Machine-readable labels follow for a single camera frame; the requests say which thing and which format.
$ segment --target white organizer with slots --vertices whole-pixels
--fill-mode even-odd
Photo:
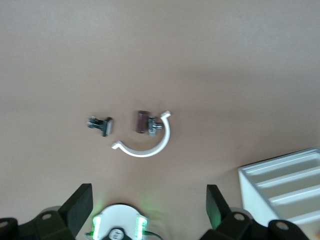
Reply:
[[[285,219],[310,239],[320,234],[320,148],[238,169],[243,208],[264,225]]]

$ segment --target white tray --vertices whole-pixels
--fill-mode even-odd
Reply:
[[[306,235],[320,233],[320,148],[310,148],[238,169],[243,208],[264,226],[286,219]]]

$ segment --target white circular device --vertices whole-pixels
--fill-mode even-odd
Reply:
[[[93,218],[94,240],[144,240],[148,220],[134,207],[114,204]]]

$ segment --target small metal bracket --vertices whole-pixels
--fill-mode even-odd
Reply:
[[[157,130],[163,129],[164,125],[161,122],[157,122],[158,118],[156,116],[149,116],[148,111],[138,112],[138,121],[136,132],[139,134],[144,134],[148,131],[149,136],[155,137]]]
[[[99,120],[95,116],[91,116],[88,119],[87,125],[91,129],[100,129],[102,131],[102,136],[106,137],[111,134],[113,123],[114,120],[112,117],[107,117],[105,120]]]

